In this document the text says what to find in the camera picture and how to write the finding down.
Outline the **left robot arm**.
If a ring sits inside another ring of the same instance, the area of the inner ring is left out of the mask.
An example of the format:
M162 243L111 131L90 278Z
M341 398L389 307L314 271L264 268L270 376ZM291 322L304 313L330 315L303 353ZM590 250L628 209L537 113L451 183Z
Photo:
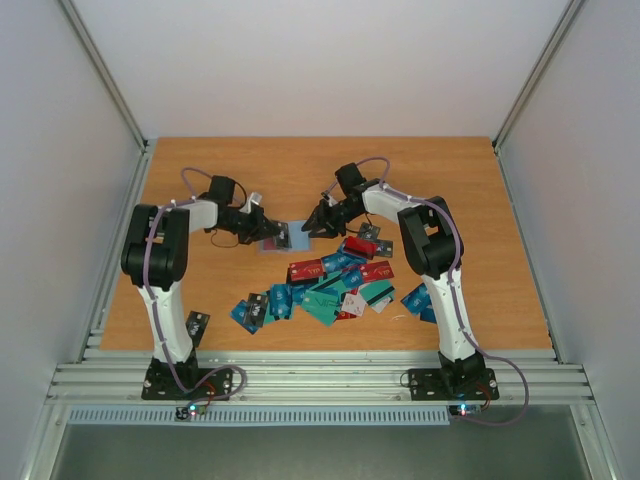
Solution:
M240 184L226 176L212 176L209 189L190 191L186 200L161 206L134 207L123 250L121 270L137 288L147 310L154 347L143 387L145 399L207 399L226 401L246 385L238 366L209 371L199 366L195 340L184 315L181 286L189 260L189 238L196 231L223 230L242 245L279 234L257 194L243 195L235 206Z

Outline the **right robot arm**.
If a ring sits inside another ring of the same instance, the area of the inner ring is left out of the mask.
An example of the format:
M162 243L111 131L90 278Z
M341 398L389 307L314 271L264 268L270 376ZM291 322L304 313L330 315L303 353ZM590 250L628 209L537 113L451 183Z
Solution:
M335 172L345 198L325 192L302 230L313 238L346 234L349 222L364 214L399 226L406 260L420 276L431 300L439 333L439 384L448 399L475 388L486 369L472 332L461 287L464 246L443 198L403 193L382 179L367 180L354 163Z

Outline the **red card bottom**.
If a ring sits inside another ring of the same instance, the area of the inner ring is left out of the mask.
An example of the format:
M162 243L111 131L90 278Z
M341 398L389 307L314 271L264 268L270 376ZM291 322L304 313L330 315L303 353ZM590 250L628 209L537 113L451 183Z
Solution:
M261 249L263 252L276 252L278 247L273 239L265 239L262 241Z

